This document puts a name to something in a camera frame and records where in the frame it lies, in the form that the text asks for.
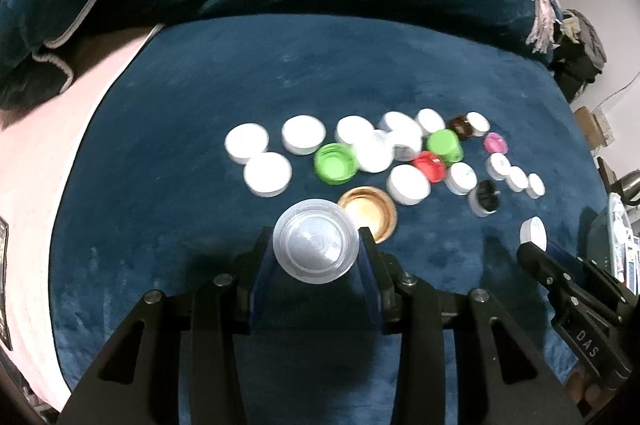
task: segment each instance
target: pink bottle cap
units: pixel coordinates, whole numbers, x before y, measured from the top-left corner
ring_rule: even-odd
[[[500,154],[507,154],[509,146],[502,136],[497,132],[490,132],[484,137],[484,149],[493,154],[499,152]]]

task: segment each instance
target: white bottle cap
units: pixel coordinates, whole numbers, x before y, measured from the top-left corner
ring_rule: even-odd
[[[469,165],[459,161],[447,170],[444,182],[455,195],[465,196],[478,184],[478,178]]]
[[[491,212],[489,212],[484,208],[482,208],[482,205],[480,205],[480,202],[478,201],[478,195],[476,193],[477,189],[478,187],[475,186],[474,189],[471,190],[471,192],[469,192],[469,195],[467,196],[467,198],[469,199],[469,206],[471,207],[471,210],[478,217],[486,217],[487,215],[495,214],[496,210],[492,210]]]
[[[507,159],[507,156],[498,152],[491,154],[485,162],[486,171],[496,181],[502,181],[505,179],[511,170],[511,163]]]
[[[529,186],[529,180],[520,167],[512,166],[507,176],[507,185],[509,185],[509,188],[514,192],[522,192]]]
[[[360,170],[365,172],[382,172],[394,160],[394,146],[388,134],[382,130],[364,134],[353,142],[352,148]]]
[[[418,116],[415,117],[415,121],[420,126],[420,129],[422,129],[422,135],[426,137],[446,128],[442,116],[433,109],[421,109],[418,111]]]
[[[244,166],[244,182],[261,198],[273,198],[284,192],[291,180],[291,163],[277,152],[263,152]]]
[[[268,145],[269,134],[257,123],[243,123],[233,127],[225,137],[226,153],[240,165],[266,151]]]
[[[474,130],[474,136],[484,136],[491,128],[489,121],[479,112],[472,111],[466,113],[466,121],[471,124]]]
[[[353,145],[363,134],[373,132],[371,122],[362,116],[346,116],[335,127],[335,140],[344,145]]]
[[[520,244],[533,243],[541,250],[546,250],[545,225],[539,217],[527,219],[520,226]]]
[[[415,120],[396,110],[385,113],[378,124],[378,128],[385,132],[391,132],[393,130],[417,132],[417,134],[422,136],[422,129]]]
[[[418,204],[431,192],[426,176],[412,165],[398,165],[386,180],[386,190],[400,204]]]
[[[527,194],[531,199],[538,199],[545,195],[546,188],[545,183],[542,182],[540,176],[537,174],[529,174],[529,186],[527,187]]]
[[[414,131],[393,130],[388,134],[394,146],[394,160],[411,161],[422,151],[422,138]]]
[[[301,114],[289,118],[282,126],[282,144],[292,154],[305,156],[318,150],[326,131],[318,118]]]

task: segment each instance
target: green bottle cap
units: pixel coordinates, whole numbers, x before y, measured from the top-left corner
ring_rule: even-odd
[[[358,171],[358,160],[347,145],[330,143],[316,151],[314,169],[324,183],[342,185]]]
[[[451,129],[434,132],[427,140],[427,150],[442,157],[444,161],[450,161],[462,153],[458,135]]]

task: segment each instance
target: metal bolt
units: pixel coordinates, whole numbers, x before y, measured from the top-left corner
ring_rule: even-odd
[[[219,288],[225,288],[234,281],[234,276],[229,273],[220,273],[213,278],[213,284]]]
[[[402,284],[402,286],[415,286],[418,283],[418,278],[413,273],[408,273],[403,271],[398,277],[398,280]]]
[[[147,304],[156,304],[162,300],[163,293],[160,290],[151,290],[145,293],[145,302]]]
[[[487,300],[489,300],[489,293],[482,288],[476,288],[471,291],[471,298],[476,302],[487,302]]]

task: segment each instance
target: pink fabric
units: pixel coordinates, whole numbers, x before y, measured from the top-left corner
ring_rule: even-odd
[[[59,410],[70,392],[49,316],[49,246],[56,212],[91,117],[155,32],[129,30],[83,43],[75,68],[90,67],[65,94],[20,119],[2,113],[0,215],[9,224],[6,312],[14,348],[7,354],[33,391]]]

